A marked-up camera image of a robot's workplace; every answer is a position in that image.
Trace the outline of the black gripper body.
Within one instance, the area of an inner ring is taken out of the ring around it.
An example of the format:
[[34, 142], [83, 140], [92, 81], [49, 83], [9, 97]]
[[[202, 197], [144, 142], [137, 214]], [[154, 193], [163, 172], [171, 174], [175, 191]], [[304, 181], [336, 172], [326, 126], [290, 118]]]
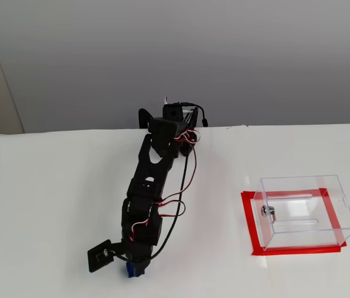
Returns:
[[151, 253], [158, 244], [163, 219], [158, 213], [158, 204], [136, 209], [131, 203], [122, 206], [122, 253]]

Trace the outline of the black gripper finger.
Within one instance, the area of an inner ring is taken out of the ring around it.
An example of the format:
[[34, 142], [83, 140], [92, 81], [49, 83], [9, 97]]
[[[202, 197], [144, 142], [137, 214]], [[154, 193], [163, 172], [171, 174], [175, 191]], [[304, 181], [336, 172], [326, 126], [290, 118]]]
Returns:
[[145, 269], [151, 262], [151, 253], [131, 253], [130, 262], [135, 269]]

